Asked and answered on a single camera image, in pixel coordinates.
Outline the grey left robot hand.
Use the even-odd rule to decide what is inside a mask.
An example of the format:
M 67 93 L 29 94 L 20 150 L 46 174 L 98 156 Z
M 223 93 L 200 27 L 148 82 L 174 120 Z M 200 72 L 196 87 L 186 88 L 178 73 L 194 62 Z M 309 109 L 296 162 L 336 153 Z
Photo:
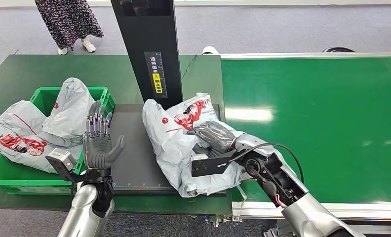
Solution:
M 106 107 L 101 100 L 94 102 L 88 112 L 83 135 L 85 164 L 92 169 L 109 169 L 125 148 L 124 135 L 115 144 L 111 140 L 113 113 L 104 116 Z

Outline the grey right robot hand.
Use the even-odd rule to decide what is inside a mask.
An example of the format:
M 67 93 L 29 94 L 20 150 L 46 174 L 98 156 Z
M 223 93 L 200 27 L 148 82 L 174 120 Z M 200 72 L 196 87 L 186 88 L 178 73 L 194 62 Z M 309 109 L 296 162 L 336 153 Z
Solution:
M 196 154 L 206 154 L 209 158 L 227 153 L 236 139 L 236 136 L 226 127 L 226 124 L 213 120 L 203 122 L 199 126 L 190 129 L 187 135 L 197 137 L 197 143 L 193 147 L 193 151 Z

